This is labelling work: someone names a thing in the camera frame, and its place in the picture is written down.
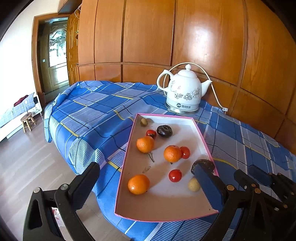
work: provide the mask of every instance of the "white ceramic kettle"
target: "white ceramic kettle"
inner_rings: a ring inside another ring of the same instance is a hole
[[[166,103],[168,107],[172,107],[171,110],[175,112],[178,112],[176,109],[185,112],[196,112],[201,97],[205,95],[212,81],[207,80],[201,83],[191,70],[190,64],[187,64],[185,68],[175,75],[168,70],[164,70],[157,78],[157,86],[167,92]],[[167,88],[162,88],[159,81],[165,74],[170,76],[170,82]]]

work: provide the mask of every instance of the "kettle handle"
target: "kettle handle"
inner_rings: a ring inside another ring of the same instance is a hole
[[[172,79],[173,77],[174,77],[174,75],[170,72],[170,71],[168,71],[168,70],[164,70],[160,75],[159,75],[159,77],[157,78],[157,81],[156,81],[156,84],[157,84],[157,86],[158,86],[158,88],[159,89],[161,89],[162,91],[168,91],[168,87],[166,87],[166,88],[163,88],[163,87],[161,87],[160,86],[160,78],[162,77],[162,76],[164,76],[165,74],[168,74],[169,76],[170,76],[170,78]]]

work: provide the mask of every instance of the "kettle lid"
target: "kettle lid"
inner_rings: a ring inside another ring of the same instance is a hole
[[[196,74],[191,70],[191,65],[187,64],[185,66],[186,69],[182,69],[178,72],[178,75],[189,77],[189,78],[197,78]]]

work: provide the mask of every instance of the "plastic bag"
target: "plastic bag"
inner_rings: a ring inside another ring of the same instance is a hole
[[[65,227],[64,221],[62,220],[61,214],[59,213],[59,209],[53,207],[52,212],[54,214],[58,227]]]

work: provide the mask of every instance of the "red tomato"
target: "red tomato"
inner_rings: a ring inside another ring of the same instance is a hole
[[[155,130],[148,130],[147,132],[146,132],[146,136],[150,136],[150,137],[152,137],[153,139],[155,139],[156,138],[156,131]]]
[[[171,182],[177,183],[182,178],[182,172],[179,169],[171,170],[168,174],[168,178]]]
[[[183,159],[188,159],[190,157],[190,150],[186,146],[181,146],[180,147],[181,152],[182,152],[182,158]]]

